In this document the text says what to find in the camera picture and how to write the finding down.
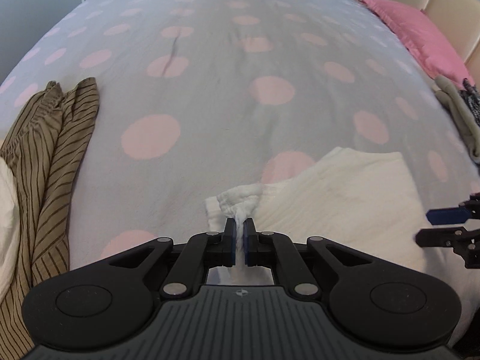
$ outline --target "white bedsheet with pink polka dots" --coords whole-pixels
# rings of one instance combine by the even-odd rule
[[[0,87],[0,138],[48,81],[89,76],[100,112],[71,268],[158,236],[185,242],[207,230],[208,196],[288,179],[336,146],[402,152],[425,209],[480,190],[418,65],[354,0],[88,0]]]

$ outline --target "black and white patterned fabric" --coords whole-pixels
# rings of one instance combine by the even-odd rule
[[[470,85],[469,80],[463,80],[464,90],[459,91],[460,96],[465,101],[467,107],[471,110],[475,117],[475,122],[480,126],[480,94],[476,85]]]

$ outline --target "logo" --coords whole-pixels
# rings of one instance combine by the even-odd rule
[[[243,298],[244,296],[247,296],[249,294],[249,292],[247,290],[245,290],[244,288],[242,288],[242,289],[236,291],[235,294],[237,294],[239,297]]]

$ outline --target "white fabric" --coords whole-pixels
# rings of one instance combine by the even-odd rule
[[[0,300],[14,277],[20,242],[20,214],[14,175],[0,157]]]
[[[451,343],[468,328],[478,308],[480,272],[465,269],[463,260],[451,249],[424,250],[415,244],[414,235],[430,224],[399,152],[371,154],[335,148],[290,180],[264,188],[233,188],[219,195],[221,204],[215,197],[208,198],[210,230],[223,231],[222,211],[234,215],[235,207],[247,200],[248,194],[242,191],[256,191],[253,218],[258,232],[287,234],[301,243],[319,235],[447,282],[462,300],[462,318]],[[221,282],[252,284],[251,275],[242,276],[242,269],[230,270],[233,280],[221,270]]]

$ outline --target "gray cloth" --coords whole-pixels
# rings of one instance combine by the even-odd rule
[[[435,92],[438,101],[452,115],[458,131],[465,142],[471,159],[480,164],[480,127],[475,117],[458,93],[457,87],[447,77],[438,76],[435,83],[440,88]]]

